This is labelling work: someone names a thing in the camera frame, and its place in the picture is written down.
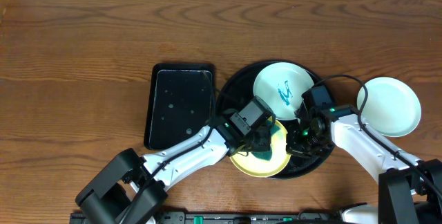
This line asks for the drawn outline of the yellow plate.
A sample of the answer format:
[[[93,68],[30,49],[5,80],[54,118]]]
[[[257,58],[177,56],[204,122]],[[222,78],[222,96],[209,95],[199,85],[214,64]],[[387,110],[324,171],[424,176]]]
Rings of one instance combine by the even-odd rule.
[[[270,161],[256,158],[251,152],[239,152],[230,157],[231,162],[243,173],[268,178],[281,172],[288,164],[290,155],[286,152],[286,128],[276,120],[272,128],[271,149],[273,155]]]

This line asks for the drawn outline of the green yellow sponge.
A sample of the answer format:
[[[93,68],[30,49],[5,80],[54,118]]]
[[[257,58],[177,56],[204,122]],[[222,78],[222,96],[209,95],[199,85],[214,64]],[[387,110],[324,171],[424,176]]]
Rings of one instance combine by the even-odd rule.
[[[261,127],[259,127],[253,134],[251,140],[251,147],[249,151],[258,159],[270,161],[273,155],[271,149],[272,128],[274,124],[267,120]]]

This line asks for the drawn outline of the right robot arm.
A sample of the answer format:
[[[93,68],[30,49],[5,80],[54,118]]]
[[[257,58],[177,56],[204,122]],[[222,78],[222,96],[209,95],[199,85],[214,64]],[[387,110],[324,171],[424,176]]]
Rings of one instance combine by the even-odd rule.
[[[287,152],[309,158],[339,147],[378,185],[378,206],[340,211],[344,223],[440,223],[441,161],[421,160],[371,128],[352,106],[312,107],[288,127]]]

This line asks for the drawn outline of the white plate with blue splat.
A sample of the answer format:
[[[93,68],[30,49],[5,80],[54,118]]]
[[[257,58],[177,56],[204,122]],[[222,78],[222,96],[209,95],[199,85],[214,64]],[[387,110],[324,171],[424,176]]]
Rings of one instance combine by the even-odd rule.
[[[362,116],[379,133],[388,137],[406,136],[421,120],[421,103],[416,93],[404,82],[392,77],[377,77],[358,92],[356,103]]]

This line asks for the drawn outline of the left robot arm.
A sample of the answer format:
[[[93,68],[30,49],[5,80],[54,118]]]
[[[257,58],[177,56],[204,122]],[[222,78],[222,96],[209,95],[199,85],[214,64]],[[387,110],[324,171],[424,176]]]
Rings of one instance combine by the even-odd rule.
[[[211,166],[270,134],[268,117],[248,124],[239,114],[218,116],[194,136],[166,150],[117,154],[77,195],[75,202],[90,223],[149,223],[167,191],[197,170]]]

